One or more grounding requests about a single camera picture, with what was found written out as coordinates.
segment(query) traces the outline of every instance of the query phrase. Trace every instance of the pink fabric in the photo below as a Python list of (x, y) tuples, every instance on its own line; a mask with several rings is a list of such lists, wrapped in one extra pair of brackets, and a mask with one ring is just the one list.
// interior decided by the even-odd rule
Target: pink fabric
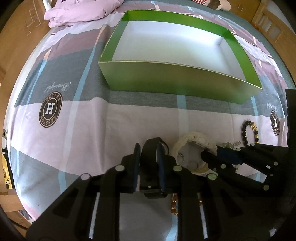
[(55, 7), (44, 14), (49, 27), (87, 22), (106, 17), (124, 0), (58, 0)]

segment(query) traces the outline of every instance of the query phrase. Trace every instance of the wooden headboard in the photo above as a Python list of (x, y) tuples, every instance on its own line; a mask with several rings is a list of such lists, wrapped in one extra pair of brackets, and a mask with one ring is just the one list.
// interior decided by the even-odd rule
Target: wooden headboard
[(267, 10), (269, 0), (262, 0), (251, 24), (278, 52), (296, 83), (296, 35), (277, 16)]

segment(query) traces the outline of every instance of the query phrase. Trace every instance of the open box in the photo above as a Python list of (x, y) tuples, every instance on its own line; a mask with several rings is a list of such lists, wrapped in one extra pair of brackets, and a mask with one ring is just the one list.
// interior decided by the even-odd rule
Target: open box
[(232, 33), (180, 13), (129, 10), (99, 59), (110, 89), (243, 103), (262, 89)]

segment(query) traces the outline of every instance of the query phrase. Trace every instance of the bed sheet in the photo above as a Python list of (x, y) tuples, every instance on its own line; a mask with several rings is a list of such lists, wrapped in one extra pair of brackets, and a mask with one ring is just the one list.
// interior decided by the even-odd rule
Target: bed sheet
[[(128, 9), (179, 12), (228, 28), (248, 54), (263, 90), (244, 104), (111, 91), (97, 62)], [(287, 146), (286, 88), (278, 66), (258, 39), (231, 20), (193, 7), (124, 2), (103, 19), (58, 27), (43, 44), (10, 110), (9, 161), (17, 193), (24, 208), (36, 219), (79, 175), (103, 174), (131, 154), (136, 143), (143, 146), (147, 139), (160, 136), (172, 148), (180, 136), (190, 131), (203, 132), (217, 144), (235, 143), (241, 141), (240, 129), (246, 120), (256, 123), (260, 143)], [(39, 111), (54, 91), (62, 94), (61, 111), (57, 121), (44, 128)], [(278, 136), (271, 127), (273, 110), (280, 121)], [(244, 170), (245, 175), (255, 173), (248, 167), (239, 170)], [(153, 237), (151, 230), (157, 230)], [(150, 200), (139, 194), (122, 195), (121, 240), (174, 240), (175, 231), (169, 197)]]

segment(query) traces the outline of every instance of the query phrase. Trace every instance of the stuffed toy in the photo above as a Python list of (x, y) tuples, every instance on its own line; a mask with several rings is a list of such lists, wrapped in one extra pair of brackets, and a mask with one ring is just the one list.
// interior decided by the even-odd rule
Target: stuffed toy
[(208, 6), (215, 10), (229, 11), (231, 9), (230, 3), (227, 0), (192, 0), (193, 2), (201, 5)]

